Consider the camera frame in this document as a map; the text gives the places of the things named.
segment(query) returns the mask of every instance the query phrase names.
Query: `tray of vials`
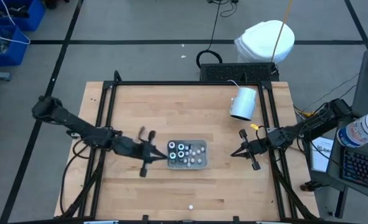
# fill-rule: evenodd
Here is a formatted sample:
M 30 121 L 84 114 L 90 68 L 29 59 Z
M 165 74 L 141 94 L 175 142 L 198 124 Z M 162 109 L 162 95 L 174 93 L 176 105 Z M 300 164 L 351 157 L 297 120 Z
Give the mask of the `tray of vials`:
M 204 140 L 170 140 L 167 144 L 169 169 L 205 169 L 208 164 L 207 143 Z

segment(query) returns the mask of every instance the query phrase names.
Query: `white bottle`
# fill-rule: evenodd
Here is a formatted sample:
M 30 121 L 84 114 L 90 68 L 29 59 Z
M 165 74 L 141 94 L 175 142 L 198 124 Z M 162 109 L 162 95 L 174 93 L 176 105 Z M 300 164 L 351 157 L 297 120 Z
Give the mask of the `white bottle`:
M 368 144 L 368 114 L 341 128 L 336 135 L 343 146 L 357 148 Z

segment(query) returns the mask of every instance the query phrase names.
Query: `yellow cable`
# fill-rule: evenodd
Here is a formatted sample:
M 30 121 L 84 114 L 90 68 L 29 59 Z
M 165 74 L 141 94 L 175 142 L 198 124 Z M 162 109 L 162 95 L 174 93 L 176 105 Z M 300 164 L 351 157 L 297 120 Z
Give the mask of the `yellow cable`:
M 282 33 L 282 30 L 283 30 L 283 26 L 285 25 L 286 23 L 286 20 L 288 19 L 288 16 L 289 16 L 289 11 L 290 11 L 290 7 L 291 7 L 291 3 L 293 2 L 293 0 L 290 0 L 289 2 L 289 6 L 286 10 L 286 14 L 285 14 L 285 18 L 283 19 L 283 22 L 282 22 L 282 26 L 281 26 L 281 30 L 279 31 L 279 34 L 278 34 L 278 38 L 276 40 L 276 44 L 275 44 L 275 47 L 273 48 L 273 53 L 272 53 L 272 58 L 271 58 L 271 62 L 273 62 L 273 58 L 275 56 L 275 51 L 276 51 L 276 46 L 278 46 L 278 42 L 279 42 L 279 38 L 281 37 L 281 33 Z

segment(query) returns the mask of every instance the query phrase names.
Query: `cup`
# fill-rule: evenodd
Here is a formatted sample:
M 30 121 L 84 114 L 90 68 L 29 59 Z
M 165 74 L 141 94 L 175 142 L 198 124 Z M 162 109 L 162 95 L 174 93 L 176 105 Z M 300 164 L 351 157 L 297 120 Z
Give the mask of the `cup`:
M 256 107 L 257 92 L 251 88 L 240 87 L 238 95 L 232 98 L 230 115 L 242 121 L 251 121 Z

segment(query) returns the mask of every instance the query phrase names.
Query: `paper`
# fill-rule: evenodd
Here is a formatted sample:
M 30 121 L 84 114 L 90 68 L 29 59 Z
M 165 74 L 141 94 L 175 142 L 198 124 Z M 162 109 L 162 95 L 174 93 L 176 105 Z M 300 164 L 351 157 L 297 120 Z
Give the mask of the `paper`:
M 331 151 L 333 147 L 333 140 L 326 139 L 319 137 L 313 141 L 314 145 L 318 148 L 319 151 L 321 151 L 326 157 L 331 157 Z M 329 160 L 328 158 L 324 157 L 319 153 L 314 146 L 312 146 L 312 164 L 311 169 L 320 171 L 320 172 L 326 172 L 326 169 L 328 168 Z

